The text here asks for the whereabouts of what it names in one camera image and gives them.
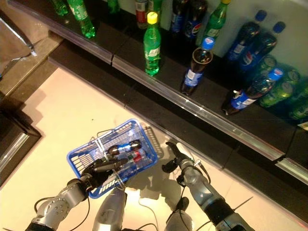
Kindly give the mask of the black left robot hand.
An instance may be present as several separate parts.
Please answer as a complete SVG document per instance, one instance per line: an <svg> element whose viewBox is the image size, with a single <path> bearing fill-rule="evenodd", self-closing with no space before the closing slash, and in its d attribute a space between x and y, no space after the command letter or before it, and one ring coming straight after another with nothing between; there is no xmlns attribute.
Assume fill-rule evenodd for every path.
<svg viewBox="0 0 308 231"><path fill-rule="evenodd" d="M82 174L81 181L87 192L92 191L104 184L109 176L112 175L113 170L120 169L121 166L128 162L127 158L102 160L98 159L87 166Z"/></svg>

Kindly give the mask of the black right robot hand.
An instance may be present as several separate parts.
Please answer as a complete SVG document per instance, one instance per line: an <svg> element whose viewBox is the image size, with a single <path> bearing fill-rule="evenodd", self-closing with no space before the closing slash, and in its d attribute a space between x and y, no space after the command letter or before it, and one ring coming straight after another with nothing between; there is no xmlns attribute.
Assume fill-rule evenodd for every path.
<svg viewBox="0 0 308 231"><path fill-rule="evenodd" d="M185 159L189 159L187 155L182 153L178 147L172 143L172 142L166 142L166 145L169 146L169 148L172 150L175 158L173 160L170 160L168 163L165 165L162 165L162 170L165 173L171 173L173 172L177 167L181 165L181 162Z"/></svg>

